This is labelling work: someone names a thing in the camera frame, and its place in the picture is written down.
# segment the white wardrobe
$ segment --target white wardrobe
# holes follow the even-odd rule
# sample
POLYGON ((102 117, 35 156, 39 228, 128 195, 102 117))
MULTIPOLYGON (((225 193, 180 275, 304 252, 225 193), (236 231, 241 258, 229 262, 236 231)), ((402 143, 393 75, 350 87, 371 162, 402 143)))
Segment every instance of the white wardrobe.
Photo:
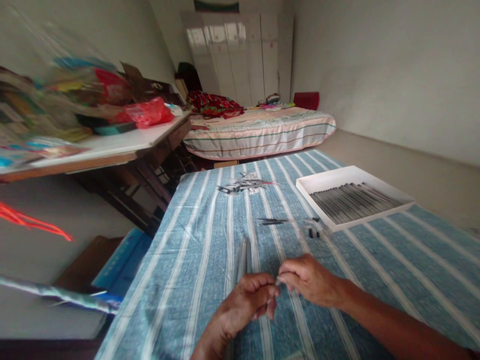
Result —
POLYGON ((291 16, 183 12, 181 17, 203 91, 245 107, 273 93, 290 101, 291 16))

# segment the floor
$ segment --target floor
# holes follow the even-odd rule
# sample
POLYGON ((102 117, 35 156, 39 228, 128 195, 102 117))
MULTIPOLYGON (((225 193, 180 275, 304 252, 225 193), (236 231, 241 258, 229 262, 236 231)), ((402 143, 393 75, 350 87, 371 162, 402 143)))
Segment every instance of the floor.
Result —
POLYGON ((473 235, 480 229, 480 168, 337 130, 316 147, 414 197, 473 235))

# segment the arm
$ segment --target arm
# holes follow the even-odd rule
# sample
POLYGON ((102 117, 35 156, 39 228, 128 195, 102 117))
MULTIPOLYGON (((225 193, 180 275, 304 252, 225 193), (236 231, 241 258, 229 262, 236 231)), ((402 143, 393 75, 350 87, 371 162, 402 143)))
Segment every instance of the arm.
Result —
POLYGON ((221 303, 206 326, 191 356, 192 360, 225 358, 230 339, 237 336, 250 320, 267 314, 274 318, 280 289, 273 276, 246 274, 221 303))
POLYGON ((471 359, 468 350, 427 325, 333 275, 310 254, 286 260, 278 280, 307 300, 335 307, 367 329, 398 359, 471 359))

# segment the red blanket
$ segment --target red blanket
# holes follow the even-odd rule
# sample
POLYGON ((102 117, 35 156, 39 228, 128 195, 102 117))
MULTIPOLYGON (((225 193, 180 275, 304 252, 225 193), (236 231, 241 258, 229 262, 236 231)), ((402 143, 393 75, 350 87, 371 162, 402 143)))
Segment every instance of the red blanket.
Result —
POLYGON ((192 105, 193 111, 202 114, 206 118, 223 116, 225 119, 228 119, 244 113, 244 108, 232 99, 199 90, 188 94, 188 102, 192 105))

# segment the striped tablecloth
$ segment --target striped tablecloth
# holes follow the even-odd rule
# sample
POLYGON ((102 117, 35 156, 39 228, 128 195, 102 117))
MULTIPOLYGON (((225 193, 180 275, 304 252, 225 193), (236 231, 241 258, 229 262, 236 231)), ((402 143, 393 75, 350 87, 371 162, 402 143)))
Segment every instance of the striped tablecloth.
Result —
MULTIPOLYGON (((479 241, 416 205, 331 240, 306 236, 303 220, 315 214, 295 181, 341 166, 313 150, 184 176, 96 359, 188 359, 231 291, 242 235, 255 272, 276 275, 285 258, 312 253, 334 274, 480 349, 479 241), (238 196, 216 190, 239 172, 278 185, 238 196), (262 226, 256 218, 292 221, 262 226)), ((236 359, 392 358, 351 317, 281 290, 274 321, 252 322, 235 339, 236 359)))

